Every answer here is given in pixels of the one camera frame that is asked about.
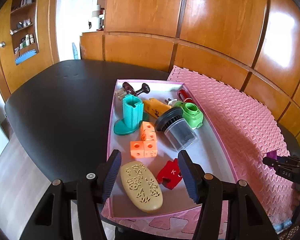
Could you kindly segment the red plastic letter block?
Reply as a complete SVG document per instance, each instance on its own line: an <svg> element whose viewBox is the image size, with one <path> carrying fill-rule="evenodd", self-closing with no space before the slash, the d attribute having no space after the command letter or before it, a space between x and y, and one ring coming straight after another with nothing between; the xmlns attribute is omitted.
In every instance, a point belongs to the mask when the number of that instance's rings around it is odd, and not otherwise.
<svg viewBox="0 0 300 240"><path fill-rule="evenodd" d="M157 182L169 190L174 189L182 178L177 158L169 160L156 176Z"/></svg>

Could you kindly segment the magenta plastic spool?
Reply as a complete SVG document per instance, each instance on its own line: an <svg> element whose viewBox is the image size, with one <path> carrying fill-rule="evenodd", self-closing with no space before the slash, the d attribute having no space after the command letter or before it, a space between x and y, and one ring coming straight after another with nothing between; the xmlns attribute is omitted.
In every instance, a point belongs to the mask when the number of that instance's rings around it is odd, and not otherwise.
<svg viewBox="0 0 300 240"><path fill-rule="evenodd" d="M273 168L279 164L277 150L272 150L266 153L266 156L262 159L264 165L267 165L269 168Z"/></svg>

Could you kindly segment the gold oval perforated case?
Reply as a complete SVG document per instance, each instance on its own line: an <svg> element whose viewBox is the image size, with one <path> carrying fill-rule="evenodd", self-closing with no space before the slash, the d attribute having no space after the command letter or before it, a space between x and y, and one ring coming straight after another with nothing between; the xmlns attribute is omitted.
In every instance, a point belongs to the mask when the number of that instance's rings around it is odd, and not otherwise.
<svg viewBox="0 0 300 240"><path fill-rule="evenodd" d="M131 202L141 211L151 213L163 205L163 194L153 173L140 161L120 168L122 186Z"/></svg>

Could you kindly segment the clear jar black lid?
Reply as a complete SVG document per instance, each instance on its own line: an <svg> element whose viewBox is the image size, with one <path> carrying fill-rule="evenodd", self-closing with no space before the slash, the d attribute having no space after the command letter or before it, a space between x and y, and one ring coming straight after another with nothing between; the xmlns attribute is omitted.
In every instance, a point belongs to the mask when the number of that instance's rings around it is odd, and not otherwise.
<svg viewBox="0 0 300 240"><path fill-rule="evenodd" d="M181 107L173 107L163 113L156 120L155 129L164 133L177 152L184 150L197 140L194 130L183 118Z"/></svg>

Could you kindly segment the orange cube block cluster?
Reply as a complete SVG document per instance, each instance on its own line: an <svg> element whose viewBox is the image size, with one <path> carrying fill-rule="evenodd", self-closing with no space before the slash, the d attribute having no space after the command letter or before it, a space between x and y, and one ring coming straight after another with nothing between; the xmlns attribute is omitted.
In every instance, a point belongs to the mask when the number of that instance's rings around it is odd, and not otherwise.
<svg viewBox="0 0 300 240"><path fill-rule="evenodd" d="M150 122L143 121L140 126L140 140L130 142L130 156L132 158L152 158L158 153L157 135Z"/></svg>

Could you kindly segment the green white plastic cap toy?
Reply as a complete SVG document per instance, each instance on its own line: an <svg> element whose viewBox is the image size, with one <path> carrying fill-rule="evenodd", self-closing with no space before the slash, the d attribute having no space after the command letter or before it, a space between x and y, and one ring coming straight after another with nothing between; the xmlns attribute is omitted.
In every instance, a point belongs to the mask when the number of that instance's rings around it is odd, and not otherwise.
<svg viewBox="0 0 300 240"><path fill-rule="evenodd" d="M183 110L183 118L192 129L197 129L202 126L204 115L197 105L191 102L177 101L174 107L180 107Z"/></svg>

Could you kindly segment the teal plastic holder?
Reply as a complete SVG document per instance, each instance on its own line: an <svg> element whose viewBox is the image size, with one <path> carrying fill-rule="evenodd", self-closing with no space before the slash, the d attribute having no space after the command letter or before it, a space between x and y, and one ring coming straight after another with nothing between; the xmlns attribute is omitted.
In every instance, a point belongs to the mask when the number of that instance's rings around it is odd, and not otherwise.
<svg viewBox="0 0 300 240"><path fill-rule="evenodd" d="M143 111L144 104L134 95L126 95L122 99L122 119L115 122L116 135L128 135L138 130L143 121L149 121L149 114Z"/></svg>

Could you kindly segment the orange plastic boat piece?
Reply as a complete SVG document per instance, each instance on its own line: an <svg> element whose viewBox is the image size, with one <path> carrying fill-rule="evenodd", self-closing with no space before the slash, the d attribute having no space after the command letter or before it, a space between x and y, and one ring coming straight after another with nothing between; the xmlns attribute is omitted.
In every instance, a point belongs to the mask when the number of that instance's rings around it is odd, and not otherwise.
<svg viewBox="0 0 300 240"><path fill-rule="evenodd" d="M172 106L162 103L156 98L143 100L144 110L152 117L158 119L166 111L170 110Z"/></svg>

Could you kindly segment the red lipstick tube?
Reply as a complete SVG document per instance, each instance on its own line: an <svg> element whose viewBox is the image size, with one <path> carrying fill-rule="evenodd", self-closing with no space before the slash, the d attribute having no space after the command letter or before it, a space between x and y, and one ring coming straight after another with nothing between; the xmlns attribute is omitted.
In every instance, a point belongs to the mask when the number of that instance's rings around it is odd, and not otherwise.
<svg viewBox="0 0 300 240"><path fill-rule="evenodd" d="M194 103L193 99L190 97L188 92L184 89L178 90L178 97L182 102Z"/></svg>

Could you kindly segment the brown hair brush toy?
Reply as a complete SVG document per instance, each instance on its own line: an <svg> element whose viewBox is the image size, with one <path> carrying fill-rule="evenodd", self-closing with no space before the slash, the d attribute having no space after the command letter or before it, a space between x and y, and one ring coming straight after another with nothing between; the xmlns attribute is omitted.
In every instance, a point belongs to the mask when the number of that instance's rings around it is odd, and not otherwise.
<svg viewBox="0 0 300 240"><path fill-rule="evenodd" d="M139 90L135 90L128 82L124 82L122 87L116 90L114 94L121 101L128 94L139 96L142 93L148 94L150 91L150 87L146 83L143 83Z"/></svg>

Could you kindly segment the pink foam puzzle mat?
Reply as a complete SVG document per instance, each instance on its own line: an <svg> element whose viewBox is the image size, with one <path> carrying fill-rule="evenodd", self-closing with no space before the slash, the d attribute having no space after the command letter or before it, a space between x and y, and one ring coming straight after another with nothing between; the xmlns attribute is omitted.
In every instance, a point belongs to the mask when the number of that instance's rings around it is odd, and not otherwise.
<svg viewBox="0 0 300 240"><path fill-rule="evenodd" d="M235 178L249 183L274 225L291 219L291 182L262 163L262 158L272 150L280 156L289 155L281 130L265 105L229 85L177 66L171 74L131 66L119 78L184 83L212 122Z"/></svg>

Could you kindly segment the pink rimmed white tray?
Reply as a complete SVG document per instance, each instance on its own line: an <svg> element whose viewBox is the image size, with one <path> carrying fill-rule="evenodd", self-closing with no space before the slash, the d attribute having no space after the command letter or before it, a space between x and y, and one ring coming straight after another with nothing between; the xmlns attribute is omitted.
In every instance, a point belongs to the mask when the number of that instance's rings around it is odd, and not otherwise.
<svg viewBox="0 0 300 240"><path fill-rule="evenodd" d="M149 94L142 93L141 99L156 98L160 101L173 99L177 96L177 91L181 88L189 91L188 87L182 82L159 81L159 80L138 80L129 79L127 82L136 89L140 89L143 83L149 85ZM134 159L130 156L130 142L138 140L140 132L136 131L129 135L116 135L114 133L115 123L122 118L122 103L116 96L113 97L109 133L108 133L108 154L112 150L119 150L122 154L122 163L126 164ZM234 171L229 155L223 146L221 139L216 132L207 114L204 114L203 125L195 129L197 140L186 148L191 160L199 164L206 173L211 173L221 181L234 183L237 176ZM158 155L153 158L142 158L140 161L157 175L168 160L177 158L177 151L165 137L164 133L157 133ZM168 214L181 213L197 208L197 204L189 197L186 186L181 181L174 189L169 190L161 186L163 194L162 207L153 213L146 213L139 210L125 193L121 179L117 178L111 197L107 200L108 216L118 219L139 219L143 217L160 217Z"/></svg>

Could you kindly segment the blue foam mat piece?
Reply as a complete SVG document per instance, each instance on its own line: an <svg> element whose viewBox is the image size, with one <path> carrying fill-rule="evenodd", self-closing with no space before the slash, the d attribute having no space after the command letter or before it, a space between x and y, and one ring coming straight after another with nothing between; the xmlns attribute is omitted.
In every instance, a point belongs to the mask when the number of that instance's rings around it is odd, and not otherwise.
<svg viewBox="0 0 300 240"><path fill-rule="evenodd" d="M23 53L22 55L20 55L19 57L17 57L15 59L15 64L19 65L22 62L26 61L27 59L33 57L36 54L37 54L37 51L35 49L29 50L29 51Z"/></svg>

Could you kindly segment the wooden wall shelf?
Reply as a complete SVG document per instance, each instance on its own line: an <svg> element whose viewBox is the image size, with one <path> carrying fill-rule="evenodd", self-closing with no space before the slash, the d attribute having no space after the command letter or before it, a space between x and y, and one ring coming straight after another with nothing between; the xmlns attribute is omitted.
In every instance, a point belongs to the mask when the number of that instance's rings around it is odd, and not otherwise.
<svg viewBox="0 0 300 240"><path fill-rule="evenodd" d="M32 49L39 53L36 14L37 0L12 0L10 35L15 59Z"/></svg>

